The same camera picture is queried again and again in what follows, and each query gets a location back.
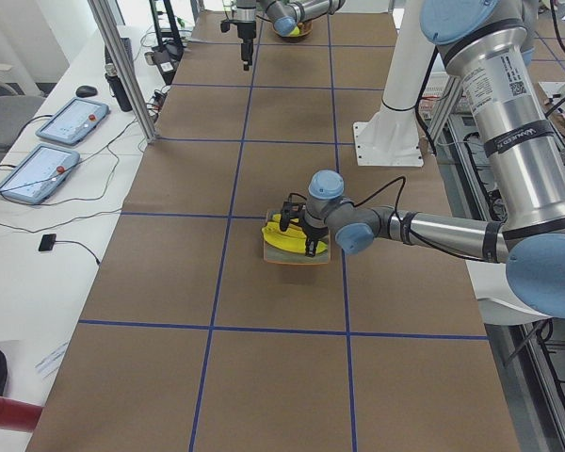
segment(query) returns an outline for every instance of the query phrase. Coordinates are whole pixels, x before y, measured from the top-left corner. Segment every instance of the black computer mouse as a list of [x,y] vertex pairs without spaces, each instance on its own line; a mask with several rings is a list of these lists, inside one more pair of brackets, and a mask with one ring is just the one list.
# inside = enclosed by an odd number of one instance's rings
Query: black computer mouse
[[77,97],[90,97],[95,96],[98,93],[98,89],[91,87],[90,85],[82,85],[75,90],[75,95]]

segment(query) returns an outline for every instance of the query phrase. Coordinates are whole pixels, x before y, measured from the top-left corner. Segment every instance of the blue joint cap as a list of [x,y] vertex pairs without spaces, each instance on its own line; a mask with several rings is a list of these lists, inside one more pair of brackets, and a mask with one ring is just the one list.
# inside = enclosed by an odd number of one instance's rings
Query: blue joint cap
[[525,66],[529,66],[532,59],[534,59],[534,50],[536,49],[525,50],[521,53],[521,56],[524,58]]
[[488,20],[499,0],[426,0],[421,29],[436,45],[461,40]]
[[375,234],[366,223],[352,223],[344,226],[335,235],[335,242],[347,254],[366,250],[375,240]]
[[308,191],[317,200],[334,200],[343,195],[343,177],[330,169],[322,169],[312,177]]
[[289,36],[298,26],[292,17],[284,16],[274,23],[274,29],[281,36]]
[[565,318],[565,234],[540,234],[519,242],[507,260],[507,281],[530,308]]

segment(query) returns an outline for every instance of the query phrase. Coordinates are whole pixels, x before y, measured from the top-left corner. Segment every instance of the red cylinder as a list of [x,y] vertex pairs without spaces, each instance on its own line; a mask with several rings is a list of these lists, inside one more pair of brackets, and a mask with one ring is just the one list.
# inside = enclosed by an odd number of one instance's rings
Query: red cylinder
[[0,396],[0,428],[4,430],[34,431],[40,420],[42,407]]

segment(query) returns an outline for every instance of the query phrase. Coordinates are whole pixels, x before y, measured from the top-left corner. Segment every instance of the table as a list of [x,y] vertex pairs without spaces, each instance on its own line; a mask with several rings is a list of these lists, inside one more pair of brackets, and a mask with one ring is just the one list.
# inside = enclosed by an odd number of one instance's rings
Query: table
[[[122,27],[120,34],[133,43],[136,76],[143,95],[148,100],[163,80],[155,67],[149,67],[139,51],[144,30]],[[108,104],[111,112],[82,143],[74,149],[82,159],[103,148],[128,123],[132,112],[123,113],[109,94],[105,81],[104,44],[99,32],[88,41],[80,55],[63,75],[37,116],[55,113],[75,93],[80,85],[92,85],[99,91],[90,99]],[[40,140],[35,131],[41,122],[28,126],[3,163],[17,164]],[[97,212],[114,211],[121,207],[142,158],[142,134],[137,124],[131,125],[111,149],[120,159],[105,195],[97,201],[71,201],[61,205],[21,206],[0,199],[0,222],[38,230],[76,217]],[[59,202],[73,197],[97,198],[116,163],[108,151],[102,151],[82,164],[68,181],[47,202]],[[0,180],[9,173],[0,169]],[[117,223],[119,214],[101,215],[75,221],[51,229],[57,240],[75,240],[93,250],[99,258]],[[0,226],[0,349],[8,360],[8,382],[5,396],[43,405],[57,372],[43,379],[35,370],[53,350],[69,341],[77,318],[97,272],[92,256],[77,245],[56,244],[53,251],[37,251],[42,232],[15,232]],[[0,451],[23,451],[31,435],[0,430]]]

